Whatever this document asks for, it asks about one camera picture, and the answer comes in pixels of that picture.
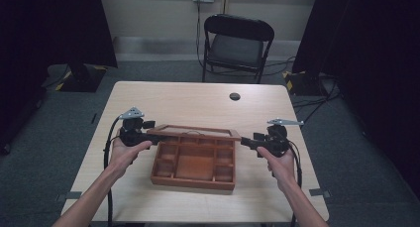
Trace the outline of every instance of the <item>gray carpet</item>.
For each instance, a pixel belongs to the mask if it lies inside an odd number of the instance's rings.
[[[96,93],[49,88],[41,108],[11,144],[11,154],[0,157],[0,226],[51,226],[58,218],[63,202],[56,198],[70,191],[115,82],[201,81],[197,61],[124,61],[119,66],[107,71]],[[276,73],[283,68],[268,67],[265,73],[275,74],[264,76],[262,83],[284,85],[281,73]],[[50,67],[46,84],[64,69]],[[207,82],[255,82],[243,76],[247,73],[228,74],[207,74]],[[332,83],[324,81],[327,90]],[[304,104],[319,97],[291,99]],[[296,108],[298,119],[306,119],[315,107]],[[392,163],[362,135],[357,115],[343,99],[321,106],[302,133],[320,185],[331,193],[326,198],[330,226],[420,226],[418,200]]]

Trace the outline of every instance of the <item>forearm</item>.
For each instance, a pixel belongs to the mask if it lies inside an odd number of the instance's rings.
[[[328,226],[296,182],[285,186],[283,192],[296,215],[299,226]]]
[[[88,226],[117,179],[113,168],[108,167],[53,226]]]

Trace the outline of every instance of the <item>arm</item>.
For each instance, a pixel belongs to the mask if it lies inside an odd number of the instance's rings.
[[[328,226],[296,182],[293,154],[287,151],[284,156],[277,158],[266,148],[258,147],[257,151],[267,159],[268,169],[274,173],[278,188],[286,196],[299,226]]]
[[[134,147],[126,147],[119,138],[115,139],[109,166],[53,226],[88,226],[112,185],[124,175],[139,152],[151,144],[145,141]]]

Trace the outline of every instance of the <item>baseboard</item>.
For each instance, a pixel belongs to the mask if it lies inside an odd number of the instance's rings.
[[[113,40],[117,60],[195,60],[196,41],[193,39],[116,37]],[[287,60],[296,56],[300,41],[274,41],[267,60]],[[203,55],[204,41],[198,52]]]

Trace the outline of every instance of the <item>white wall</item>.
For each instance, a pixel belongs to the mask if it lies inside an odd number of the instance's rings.
[[[197,5],[192,0],[102,0],[112,37],[194,39]],[[314,0],[227,0],[227,13],[261,19],[277,41],[300,41]],[[201,4],[205,18],[223,11],[222,0]]]

